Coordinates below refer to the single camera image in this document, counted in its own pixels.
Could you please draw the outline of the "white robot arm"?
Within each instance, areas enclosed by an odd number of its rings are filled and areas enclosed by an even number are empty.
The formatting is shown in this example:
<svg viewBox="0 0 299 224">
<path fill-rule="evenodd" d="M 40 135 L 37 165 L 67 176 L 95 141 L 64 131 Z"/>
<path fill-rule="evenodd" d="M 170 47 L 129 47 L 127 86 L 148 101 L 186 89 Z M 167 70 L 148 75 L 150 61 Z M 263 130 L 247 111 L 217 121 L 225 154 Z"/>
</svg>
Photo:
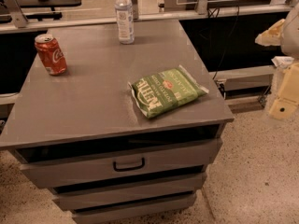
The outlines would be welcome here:
<svg viewBox="0 0 299 224">
<path fill-rule="evenodd" d="M 255 43 L 265 47 L 280 46 L 285 55 L 293 58 L 293 62 L 283 71 L 282 83 L 269 109 L 271 118 L 287 119 L 299 106 L 299 4 L 285 19 L 258 34 Z"/>
</svg>

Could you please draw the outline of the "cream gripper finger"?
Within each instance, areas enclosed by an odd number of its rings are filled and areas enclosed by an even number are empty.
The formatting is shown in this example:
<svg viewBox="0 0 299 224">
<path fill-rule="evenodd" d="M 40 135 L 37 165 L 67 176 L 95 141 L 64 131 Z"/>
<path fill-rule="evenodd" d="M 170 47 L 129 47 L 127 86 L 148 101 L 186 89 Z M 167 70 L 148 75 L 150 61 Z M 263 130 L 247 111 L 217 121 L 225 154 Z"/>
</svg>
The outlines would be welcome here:
<svg viewBox="0 0 299 224">
<path fill-rule="evenodd" d="M 284 21 L 284 19 L 281 19 L 261 34 L 258 34 L 255 43 L 265 47 L 279 46 Z"/>
<path fill-rule="evenodd" d="M 299 63 L 291 64 L 285 71 L 277 97 L 270 107 L 274 119 L 288 119 L 299 106 Z"/>
</svg>

